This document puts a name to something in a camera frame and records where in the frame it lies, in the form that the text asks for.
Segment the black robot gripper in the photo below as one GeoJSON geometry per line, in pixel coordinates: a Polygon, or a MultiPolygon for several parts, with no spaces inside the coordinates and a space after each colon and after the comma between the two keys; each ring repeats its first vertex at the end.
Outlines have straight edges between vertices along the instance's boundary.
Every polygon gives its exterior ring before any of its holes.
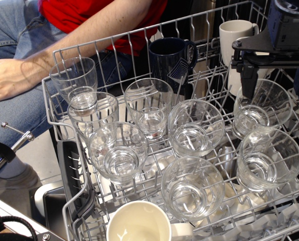
{"type": "MultiPolygon", "coordinates": [[[[231,68],[241,72],[242,94],[254,96],[259,68],[299,68],[299,1],[271,1],[266,27],[233,42],[231,68]]],[[[293,82],[299,99],[299,69],[293,82]]]]}

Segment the person's bare forearm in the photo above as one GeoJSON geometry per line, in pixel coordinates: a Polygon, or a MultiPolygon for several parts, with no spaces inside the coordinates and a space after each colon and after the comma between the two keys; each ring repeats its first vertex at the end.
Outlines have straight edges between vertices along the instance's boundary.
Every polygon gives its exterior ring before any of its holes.
{"type": "Polygon", "coordinates": [[[53,45],[27,58],[41,78],[54,64],[52,53],[75,45],[134,30],[149,12],[152,1],[113,1],[53,45]]]}

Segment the person's bare hand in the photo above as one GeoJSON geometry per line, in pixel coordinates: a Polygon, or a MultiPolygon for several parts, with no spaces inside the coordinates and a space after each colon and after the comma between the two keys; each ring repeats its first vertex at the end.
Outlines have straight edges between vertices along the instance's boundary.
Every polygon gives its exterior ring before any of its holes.
{"type": "Polygon", "coordinates": [[[0,101],[32,89],[40,79],[33,63],[20,59],[0,59],[0,101]]]}

